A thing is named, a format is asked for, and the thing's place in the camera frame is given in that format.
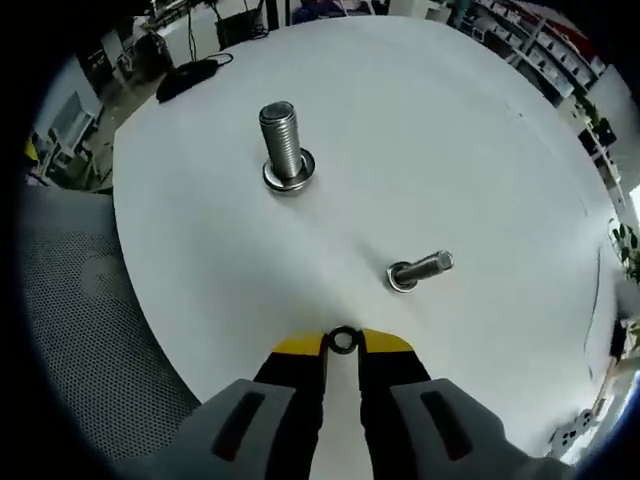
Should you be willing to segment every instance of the standing bolt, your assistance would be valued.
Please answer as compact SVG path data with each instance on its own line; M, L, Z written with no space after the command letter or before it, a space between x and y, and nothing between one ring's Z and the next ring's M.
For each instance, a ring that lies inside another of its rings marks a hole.
M409 292L419 280L439 275L453 268L453 255L439 250L414 263L397 262L387 269L387 280L397 292Z
M296 111L289 102L263 107L258 116L269 160L264 164L266 184L277 192L299 190L315 170L313 156L300 147Z

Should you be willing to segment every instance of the white tabletop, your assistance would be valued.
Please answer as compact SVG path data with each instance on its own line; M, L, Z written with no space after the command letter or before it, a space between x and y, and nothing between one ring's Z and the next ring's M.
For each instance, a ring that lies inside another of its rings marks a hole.
M115 138L127 269L187 385L205 401L293 332L369 327L407 339L433 377L540 454L595 399L614 318L613 206L569 126L499 57L435 22L323 20L231 51ZM277 100L295 105L317 163L295 198L262 180L258 112ZM438 249L453 270L409 294L386 288L390 263ZM330 360L314 478L371 478L355 364Z

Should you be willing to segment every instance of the floor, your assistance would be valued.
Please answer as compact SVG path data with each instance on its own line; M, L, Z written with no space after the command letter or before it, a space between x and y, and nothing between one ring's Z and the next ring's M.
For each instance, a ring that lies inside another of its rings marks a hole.
M98 176L80 178L78 183L86 190L98 190L112 186L113 139L116 130L144 104L158 88L162 77L142 83L136 75L122 86L112 81L101 95L104 111L98 121L98 129L88 140L93 152Z

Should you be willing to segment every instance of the gray mesh fabric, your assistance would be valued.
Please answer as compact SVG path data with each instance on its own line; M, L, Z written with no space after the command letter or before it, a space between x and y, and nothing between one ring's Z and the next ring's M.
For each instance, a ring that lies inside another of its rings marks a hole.
M199 402L140 310L112 198L30 187L18 227L33 340L81 432L115 461L168 445Z

